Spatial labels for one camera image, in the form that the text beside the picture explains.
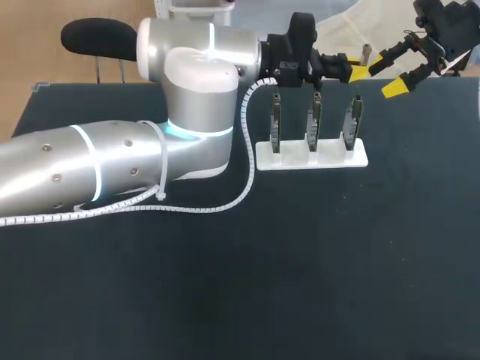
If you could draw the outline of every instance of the white spiral cable wrap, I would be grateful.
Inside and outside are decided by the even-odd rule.
[[[243,98],[243,102],[241,104],[241,112],[240,112],[240,122],[241,122],[241,130],[244,135],[245,145],[247,146],[247,153],[248,153],[248,163],[249,163],[249,174],[248,174],[248,181],[245,189],[241,192],[241,194],[232,202],[218,206],[216,208],[183,208],[183,207],[176,207],[176,206],[165,206],[165,205],[137,205],[144,200],[147,200],[154,195],[157,195],[157,198],[162,199],[164,195],[164,187],[165,181],[167,178],[167,152],[165,150],[165,141],[164,135],[161,133],[161,130],[158,129],[157,126],[154,126],[158,129],[157,133],[160,137],[162,142],[162,153],[163,153],[163,164],[162,164],[162,179],[160,180],[160,185],[155,185],[151,189],[147,190],[146,192],[135,196],[131,199],[116,202],[112,205],[104,206],[103,208],[96,208],[92,210],[82,210],[77,212],[65,212],[61,214],[41,214],[41,215],[29,215],[29,216],[13,216],[13,217],[0,217],[0,227],[9,227],[12,225],[26,225],[26,224],[48,224],[48,223],[57,223],[62,221],[75,221],[81,220],[86,218],[94,218],[101,215],[108,215],[118,212],[141,212],[141,211],[165,211],[165,212],[183,212],[183,213],[190,213],[190,214],[214,214],[217,212],[224,212],[229,210],[239,203],[241,203],[245,197],[247,197],[248,193],[250,192],[252,185],[254,184],[254,177],[255,177],[255,157],[254,157],[254,149],[252,147],[252,143],[250,140],[250,134],[248,133],[248,126],[247,126],[247,109],[248,104],[250,103],[250,99],[254,92],[263,87],[263,86],[276,86],[277,81],[274,78],[268,79],[261,79],[255,82],[245,94]]]

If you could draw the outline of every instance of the metal screw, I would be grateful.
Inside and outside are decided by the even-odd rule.
[[[55,174],[52,176],[52,181],[53,182],[60,182],[62,180],[62,176],[60,174]]]

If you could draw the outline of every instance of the black table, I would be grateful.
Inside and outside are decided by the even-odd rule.
[[[216,215],[0,229],[0,359],[478,359],[479,81],[393,100],[384,85],[358,85],[368,168],[257,172]],[[325,84],[324,137],[355,89]],[[286,138],[302,137],[311,92],[282,91]],[[271,93],[250,105],[254,142]],[[166,114],[158,85],[51,85],[16,135]],[[227,171],[170,184],[168,203],[227,203],[247,165],[236,127]]]

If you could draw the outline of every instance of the black mount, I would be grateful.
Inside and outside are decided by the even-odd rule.
[[[286,34],[269,34],[267,41],[262,42],[259,78],[274,77],[279,86],[290,88],[312,83],[317,91],[322,88],[323,77],[348,83],[353,63],[345,54],[320,55],[313,48],[316,26],[311,13],[294,13]]]

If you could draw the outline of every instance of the white stand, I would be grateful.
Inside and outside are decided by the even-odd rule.
[[[363,141],[357,139],[353,151],[347,151],[344,135],[338,139],[319,139],[316,153],[310,153],[307,140],[280,142],[280,154],[274,154],[269,141],[256,144],[256,167],[260,171],[338,169],[366,167],[368,157]]]

